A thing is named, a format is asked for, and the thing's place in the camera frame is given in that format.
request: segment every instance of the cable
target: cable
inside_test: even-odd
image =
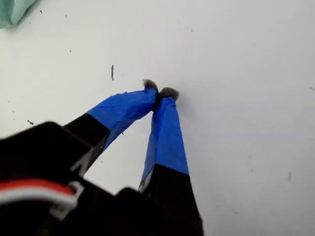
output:
[[[49,201],[69,208],[77,206],[75,193],[45,179],[19,179],[0,183],[0,205],[19,201]]]

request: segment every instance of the green cloth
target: green cloth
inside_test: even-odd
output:
[[[36,0],[0,0],[0,29],[11,28],[19,23],[26,10]]]

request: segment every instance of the white surface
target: white surface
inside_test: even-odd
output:
[[[14,32],[0,32],[0,135],[29,128],[28,119],[66,124],[149,78],[181,92],[206,235],[313,236],[314,7],[313,0],[41,0]],[[86,178],[112,192],[136,188],[151,116],[121,135]]]

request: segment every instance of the blue tape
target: blue tape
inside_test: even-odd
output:
[[[153,88],[116,94],[87,112],[110,130],[103,150],[132,123],[141,119],[153,109],[156,96],[157,92]]]
[[[153,113],[141,182],[155,164],[189,175],[179,116],[171,97],[163,98]]]

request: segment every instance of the red wire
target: red wire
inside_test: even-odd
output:
[[[67,195],[74,195],[74,192],[59,183],[52,182],[46,179],[39,178],[27,178],[27,179],[18,179],[18,180],[9,180],[6,182],[0,183],[0,192],[3,190],[12,190],[18,188],[32,188],[32,187],[43,187],[52,189],[57,192],[65,193]]]

